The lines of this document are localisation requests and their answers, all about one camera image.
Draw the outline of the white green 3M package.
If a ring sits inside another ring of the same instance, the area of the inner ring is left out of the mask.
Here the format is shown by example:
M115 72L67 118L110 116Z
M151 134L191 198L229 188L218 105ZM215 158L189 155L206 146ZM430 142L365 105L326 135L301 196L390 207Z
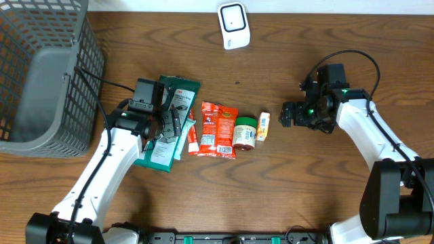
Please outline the white green 3M package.
M162 109L178 112L181 135L170 138L163 132L158 140L146 144L134 165L170 172L173 161L180 159L187 131L195 124L195 121L189 118L189 113L201 84L198 81L165 75L160 76L159 82L165 85Z

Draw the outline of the red tube package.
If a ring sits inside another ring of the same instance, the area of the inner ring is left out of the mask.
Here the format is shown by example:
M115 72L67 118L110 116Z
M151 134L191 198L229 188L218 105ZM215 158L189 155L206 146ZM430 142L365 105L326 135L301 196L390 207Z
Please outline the red tube package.
M188 152L190 155L197 155L199 152L199 143L198 143L197 132L195 127L196 120L195 120L193 109L191 109L189 112L189 119L192 120L194 124L191 126L187 134L187 140L189 143Z

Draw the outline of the small orange white box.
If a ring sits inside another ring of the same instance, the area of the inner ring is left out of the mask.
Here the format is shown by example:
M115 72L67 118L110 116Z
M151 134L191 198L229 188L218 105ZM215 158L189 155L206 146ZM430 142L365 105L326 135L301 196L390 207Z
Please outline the small orange white box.
M258 125L257 125L257 132L256 132L256 139L257 141L265 141L268 132L269 132L269 124L271 120L271 114L267 112L262 112L258 118Z

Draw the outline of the red candy bag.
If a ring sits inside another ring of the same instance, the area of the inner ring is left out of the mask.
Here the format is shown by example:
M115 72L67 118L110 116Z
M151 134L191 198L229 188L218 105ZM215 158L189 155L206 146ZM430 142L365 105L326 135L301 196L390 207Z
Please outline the red candy bag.
M235 159L233 132L239 114L237 108L212 102L202 102L203 129L199 156Z

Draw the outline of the green lid white jar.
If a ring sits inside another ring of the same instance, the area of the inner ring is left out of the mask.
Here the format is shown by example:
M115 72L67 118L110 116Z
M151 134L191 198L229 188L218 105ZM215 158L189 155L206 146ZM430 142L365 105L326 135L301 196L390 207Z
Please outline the green lid white jar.
M250 117L238 117L233 131L233 148L253 150L256 146L257 120Z

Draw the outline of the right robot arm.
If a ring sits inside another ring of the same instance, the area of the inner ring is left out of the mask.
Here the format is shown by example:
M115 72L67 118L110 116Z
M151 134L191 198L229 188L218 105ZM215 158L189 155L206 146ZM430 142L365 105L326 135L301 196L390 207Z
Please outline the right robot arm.
M304 102L283 103L279 122L325 134L341 128L370 170L358 214L332 224L315 243L392 243L433 235L433 160L419 157L392 132L364 89L315 90Z

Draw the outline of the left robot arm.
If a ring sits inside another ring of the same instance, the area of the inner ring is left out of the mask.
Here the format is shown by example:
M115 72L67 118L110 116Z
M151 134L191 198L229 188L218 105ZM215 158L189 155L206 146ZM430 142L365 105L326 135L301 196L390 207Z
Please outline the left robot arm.
M94 156L67 196L50 214L34 213L28 221L27 243L141 242L141 232L124 224L104 232L104 219L143 143L177 138L182 119L176 109L152 113L116 108L105 125Z

